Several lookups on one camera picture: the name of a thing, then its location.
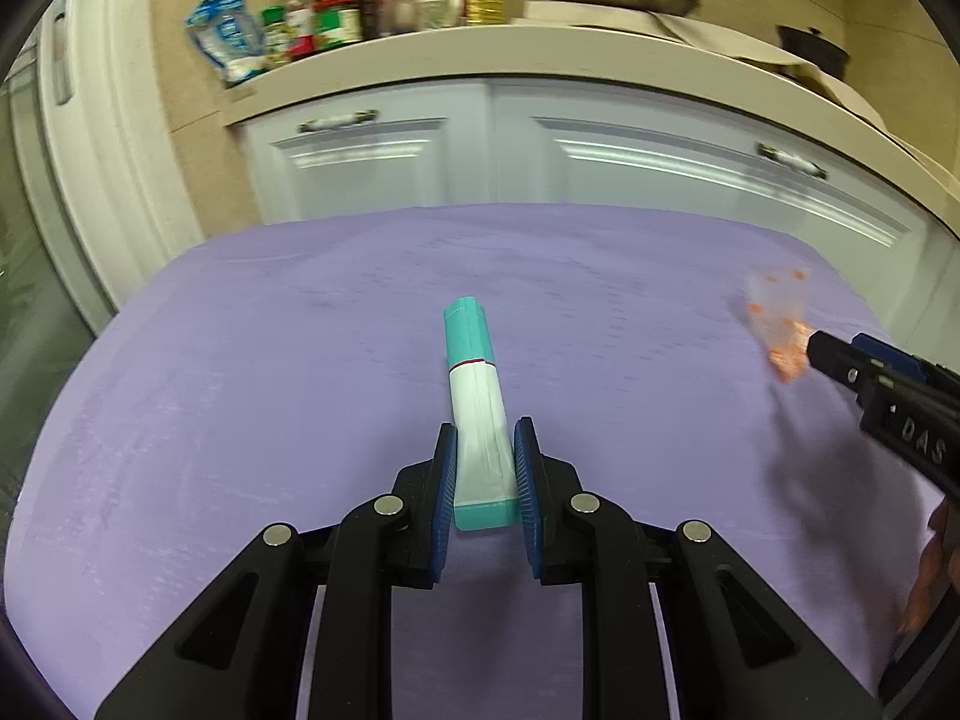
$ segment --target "teal packet end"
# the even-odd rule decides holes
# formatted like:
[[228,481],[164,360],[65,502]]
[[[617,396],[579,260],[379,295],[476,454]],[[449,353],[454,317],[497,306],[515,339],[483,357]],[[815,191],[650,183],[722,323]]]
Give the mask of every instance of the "teal packet end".
[[520,522],[520,501],[512,498],[491,503],[472,503],[453,507],[458,531],[485,531],[506,528]]
[[446,331],[446,365],[486,360],[494,362],[487,314],[476,298],[460,298],[443,312]]

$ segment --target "human hand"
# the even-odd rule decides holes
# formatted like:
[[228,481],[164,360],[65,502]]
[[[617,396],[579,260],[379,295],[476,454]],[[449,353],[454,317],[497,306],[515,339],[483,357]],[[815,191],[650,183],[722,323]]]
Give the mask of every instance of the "human hand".
[[943,571],[945,562],[947,562],[947,571],[950,580],[953,582],[953,588],[960,592],[960,549],[953,550],[950,555],[947,555],[944,550],[944,534],[947,531],[948,513],[949,503],[944,500],[936,511],[930,514],[928,528],[933,531],[933,538],[930,539],[930,543],[923,548],[923,552],[920,554],[917,582],[910,591],[906,611],[901,620],[901,627],[899,627],[901,634],[918,632],[930,619],[930,615],[933,614],[934,584],[936,584],[937,578]]

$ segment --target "purple tablecloth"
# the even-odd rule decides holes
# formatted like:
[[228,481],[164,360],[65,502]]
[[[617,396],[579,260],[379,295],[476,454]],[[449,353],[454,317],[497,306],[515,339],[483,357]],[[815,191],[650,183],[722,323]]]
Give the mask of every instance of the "purple tablecloth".
[[[412,209],[202,245],[136,295],[64,388],[11,529],[8,614],[80,720],[265,524],[338,522],[450,419],[443,308],[487,309],[508,418],[633,517],[717,528],[872,683],[937,500],[820,375],[779,384],[751,269],[810,270],[811,324],[877,332],[811,248],[697,215]],[[397,720],[580,717],[579,589],[520,531],[458,533],[395,594]]]

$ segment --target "light blue cabinet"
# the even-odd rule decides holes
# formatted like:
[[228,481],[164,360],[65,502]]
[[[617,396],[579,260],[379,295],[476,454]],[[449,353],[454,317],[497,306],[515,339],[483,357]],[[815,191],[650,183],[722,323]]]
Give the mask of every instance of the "light blue cabinet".
[[[375,121],[343,124],[368,110]],[[298,132],[314,119],[323,131]],[[613,84],[475,79],[339,95],[243,129],[268,223],[478,202],[597,203],[745,221],[815,247],[898,343],[915,338],[915,351],[942,357],[943,333],[930,327],[939,314],[929,311],[934,290],[946,288],[956,239],[894,187],[771,122]],[[794,167],[761,156],[761,146]]]

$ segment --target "black pot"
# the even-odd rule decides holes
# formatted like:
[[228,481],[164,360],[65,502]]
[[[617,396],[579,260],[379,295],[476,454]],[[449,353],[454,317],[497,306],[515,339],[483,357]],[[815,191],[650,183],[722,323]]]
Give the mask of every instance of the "black pot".
[[811,27],[810,32],[804,32],[792,26],[779,25],[776,32],[781,36],[781,47],[786,52],[812,62],[834,79],[843,80],[850,55],[841,47],[820,37],[819,29]]

